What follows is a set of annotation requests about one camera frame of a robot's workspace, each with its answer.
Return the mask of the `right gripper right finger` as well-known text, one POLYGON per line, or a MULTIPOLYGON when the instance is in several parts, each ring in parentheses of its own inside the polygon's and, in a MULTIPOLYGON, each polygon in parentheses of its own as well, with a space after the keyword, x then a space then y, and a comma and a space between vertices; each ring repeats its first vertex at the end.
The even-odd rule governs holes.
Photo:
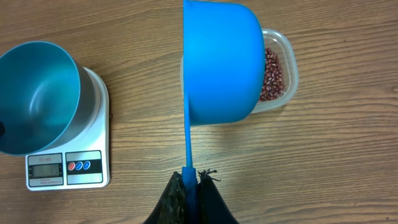
POLYGON ((204 170, 199 172, 198 184, 199 220, 202 224, 239 224, 225 204, 215 181, 220 180, 211 177, 217 170, 204 170))

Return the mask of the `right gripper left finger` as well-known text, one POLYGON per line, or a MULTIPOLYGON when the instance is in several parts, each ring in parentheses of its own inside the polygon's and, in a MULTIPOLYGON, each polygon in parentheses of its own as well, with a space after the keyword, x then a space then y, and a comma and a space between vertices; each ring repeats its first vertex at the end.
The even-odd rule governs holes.
POLYGON ((144 224, 184 224, 185 211, 185 187, 182 175, 174 172, 144 224))

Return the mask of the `blue plastic measuring scoop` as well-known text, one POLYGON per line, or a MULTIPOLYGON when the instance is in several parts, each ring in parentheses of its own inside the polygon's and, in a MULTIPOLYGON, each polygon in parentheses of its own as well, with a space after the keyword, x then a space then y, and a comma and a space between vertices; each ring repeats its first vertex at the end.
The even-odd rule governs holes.
POLYGON ((185 155, 185 220, 199 222, 190 129, 247 117, 265 71, 262 29, 255 14, 234 3, 183 0, 181 65, 185 155))

